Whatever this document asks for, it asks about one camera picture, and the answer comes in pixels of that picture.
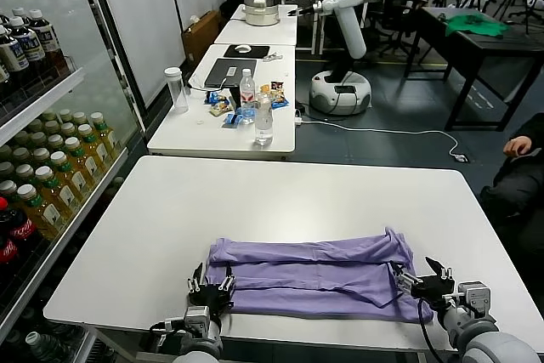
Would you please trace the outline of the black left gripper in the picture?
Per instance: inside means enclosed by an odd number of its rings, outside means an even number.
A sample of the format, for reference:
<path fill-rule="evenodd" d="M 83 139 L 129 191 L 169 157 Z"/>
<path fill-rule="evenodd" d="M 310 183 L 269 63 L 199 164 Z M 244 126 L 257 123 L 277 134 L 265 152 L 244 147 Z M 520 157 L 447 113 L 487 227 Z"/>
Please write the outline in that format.
<path fill-rule="evenodd" d="M 228 312 L 234 302 L 231 300 L 235 287 L 235 275 L 231 267 L 225 269 L 225 277 L 220 284 L 201 285 L 203 263 L 193 271 L 188 279 L 189 301 L 194 306 L 207 306 L 210 318 L 220 321 L 223 314 Z"/>

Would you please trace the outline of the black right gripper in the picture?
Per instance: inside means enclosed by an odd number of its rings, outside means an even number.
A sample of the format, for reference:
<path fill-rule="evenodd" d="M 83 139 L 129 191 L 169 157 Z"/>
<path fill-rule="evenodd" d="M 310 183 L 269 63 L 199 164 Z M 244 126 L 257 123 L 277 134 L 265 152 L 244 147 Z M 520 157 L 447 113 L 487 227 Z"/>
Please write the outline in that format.
<path fill-rule="evenodd" d="M 405 271 L 402 264 L 391 263 L 396 286 L 413 298 L 422 299 L 431 309 L 443 309 L 447 304 L 445 296 L 451 295 L 454 291 L 452 269 L 446 268 L 436 259 L 425 257 L 425 260 L 433 274 L 422 277 L 416 277 Z"/>

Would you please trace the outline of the bystander bare hand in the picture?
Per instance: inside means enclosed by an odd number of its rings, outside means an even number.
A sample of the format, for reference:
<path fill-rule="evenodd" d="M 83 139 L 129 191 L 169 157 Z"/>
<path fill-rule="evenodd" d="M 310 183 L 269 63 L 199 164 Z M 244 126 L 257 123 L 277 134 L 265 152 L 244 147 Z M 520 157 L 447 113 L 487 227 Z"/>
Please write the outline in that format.
<path fill-rule="evenodd" d="M 503 153 L 509 157 L 520 157 L 528 154 L 532 149 L 532 140 L 527 136 L 518 136 L 508 140 Z"/>

